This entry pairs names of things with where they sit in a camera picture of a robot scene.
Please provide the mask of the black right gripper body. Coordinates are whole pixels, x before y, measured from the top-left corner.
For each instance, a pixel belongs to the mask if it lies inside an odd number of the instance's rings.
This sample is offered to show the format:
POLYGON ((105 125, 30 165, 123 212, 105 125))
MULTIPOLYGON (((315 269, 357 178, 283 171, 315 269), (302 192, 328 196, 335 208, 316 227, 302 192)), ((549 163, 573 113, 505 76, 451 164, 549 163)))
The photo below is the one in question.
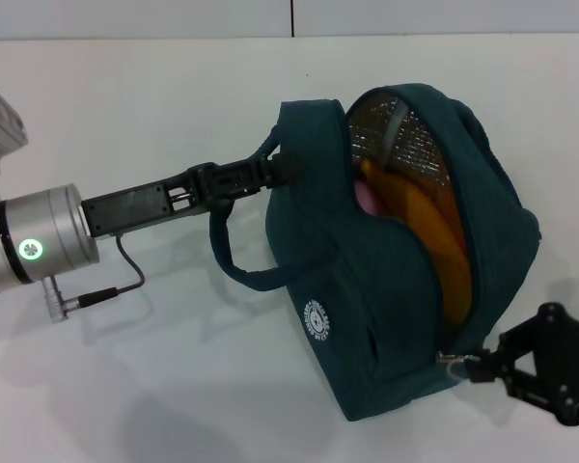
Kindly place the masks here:
POLYGON ((539 307, 533 355, 536 378, 559 423, 579 425, 579 320, 559 303, 539 307))

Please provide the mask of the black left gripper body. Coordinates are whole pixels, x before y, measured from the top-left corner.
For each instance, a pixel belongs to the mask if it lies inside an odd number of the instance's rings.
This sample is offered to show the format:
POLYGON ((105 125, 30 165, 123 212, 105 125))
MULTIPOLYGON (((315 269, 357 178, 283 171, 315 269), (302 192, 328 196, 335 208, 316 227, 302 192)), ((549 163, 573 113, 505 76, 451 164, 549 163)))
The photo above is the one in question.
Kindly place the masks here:
POLYGON ((207 211, 204 181, 215 163, 81 203, 91 237, 118 235, 207 211))

